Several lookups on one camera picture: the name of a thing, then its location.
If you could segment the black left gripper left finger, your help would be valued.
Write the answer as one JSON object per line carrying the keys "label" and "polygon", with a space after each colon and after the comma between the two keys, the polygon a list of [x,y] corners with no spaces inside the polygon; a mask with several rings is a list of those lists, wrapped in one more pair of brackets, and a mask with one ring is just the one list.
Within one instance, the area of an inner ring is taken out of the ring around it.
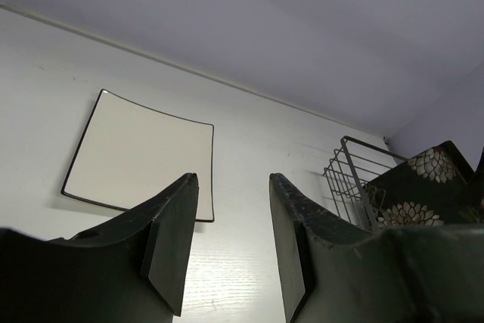
{"label": "black left gripper left finger", "polygon": [[182,312],[199,186],[187,173],[70,239],[1,230],[3,322],[171,322]]}

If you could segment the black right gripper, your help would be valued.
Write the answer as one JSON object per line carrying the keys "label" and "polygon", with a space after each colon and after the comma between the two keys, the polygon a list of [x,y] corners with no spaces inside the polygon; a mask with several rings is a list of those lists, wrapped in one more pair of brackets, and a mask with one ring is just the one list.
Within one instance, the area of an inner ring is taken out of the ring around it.
{"label": "black right gripper", "polygon": [[454,202],[454,224],[483,224],[483,153],[473,177]]}

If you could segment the white square plate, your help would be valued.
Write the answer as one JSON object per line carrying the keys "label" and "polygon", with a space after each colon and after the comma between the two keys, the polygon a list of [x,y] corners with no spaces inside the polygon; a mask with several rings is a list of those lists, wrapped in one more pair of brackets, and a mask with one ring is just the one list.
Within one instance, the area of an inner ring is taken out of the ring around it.
{"label": "white square plate", "polygon": [[215,127],[100,91],[60,192],[86,203],[129,210],[185,173],[198,177],[196,220],[214,222]]}

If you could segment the black floral square plate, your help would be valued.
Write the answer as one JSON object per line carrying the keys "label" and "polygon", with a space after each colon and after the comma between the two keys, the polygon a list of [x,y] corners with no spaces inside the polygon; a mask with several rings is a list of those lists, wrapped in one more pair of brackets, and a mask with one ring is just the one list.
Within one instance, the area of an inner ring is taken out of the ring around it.
{"label": "black floral square plate", "polygon": [[452,141],[426,149],[368,183],[379,228],[450,225],[475,171]]}

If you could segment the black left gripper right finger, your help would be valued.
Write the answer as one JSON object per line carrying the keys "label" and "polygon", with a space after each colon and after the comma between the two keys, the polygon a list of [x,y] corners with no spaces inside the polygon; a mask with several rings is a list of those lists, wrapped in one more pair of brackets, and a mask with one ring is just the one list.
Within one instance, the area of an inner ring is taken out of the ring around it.
{"label": "black left gripper right finger", "polygon": [[481,225],[365,231],[269,178],[288,322],[481,322]]}

